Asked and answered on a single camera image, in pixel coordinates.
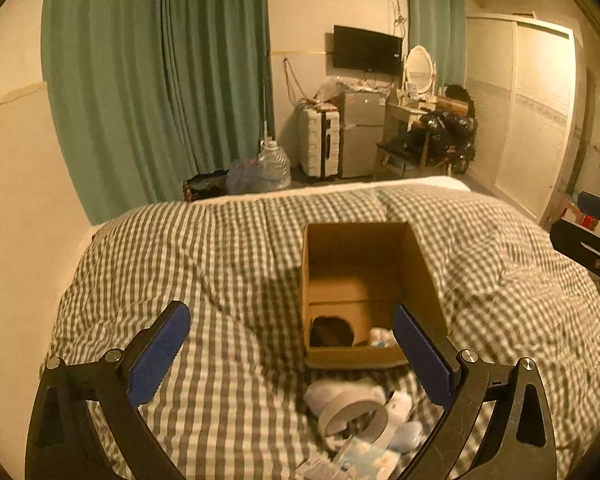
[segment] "wall-mounted tv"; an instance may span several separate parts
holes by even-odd
[[[333,67],[399,76],[402,74],[402,38],[335,25]]]

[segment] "gingham comforter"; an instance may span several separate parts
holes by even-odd
[[[320,446],[302,394],[324,376],[302,364],[302,228],[386,221],[413,225],[457,348],[506,364],[535,359],[563,478],[600,425],[600,298],[543,231],[474,193],[394,186],[131,211],[84,254],[49,353],[68,364],[96,360],[183,301],[189,338],[141,415],[187,478],[289,478]],[[408,367],[369,375],[411,393],[413,418],[432,429],[440,409]],[[488,411],[452,478],[469,466]],[[129,477],[97,409],[94,418],[115,471]]]

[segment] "blue gripper pad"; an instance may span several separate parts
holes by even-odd
[[[452,371],[408,309],[400,304],[394,313],[394,337],[429,400],[446,410],[455,398]]]
[[[155,333],[129,371],[126,396],[138,407],[154,398],[191,327],[189,307],[181,303]]]

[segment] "cardboard box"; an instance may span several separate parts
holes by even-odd
[[[446,335],[438,295],[407,223],[309,224],[302,250],[302,329],[306,364],[314,368],[391,368],[406,364],[400,347],[356,346],[373,327],[391,329],[406,304],[427,330]],[[345,320],[353,346],[312,347],[319,317]]]

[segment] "sliding door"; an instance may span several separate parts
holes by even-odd
[[[515,98],[496,187],[538,218],[569,139],[575,54],[567,36],[523,23],[517,28]]]
[[[490,187],[496,181],[509,125],[515,26],[497,20],[467,20],[466,26],[466,89],[478,120],[470,173]]]
[[[540,221],[571,135],[572,31],[501,14],[467,20],[466,88],[478,119],[469,173]]]

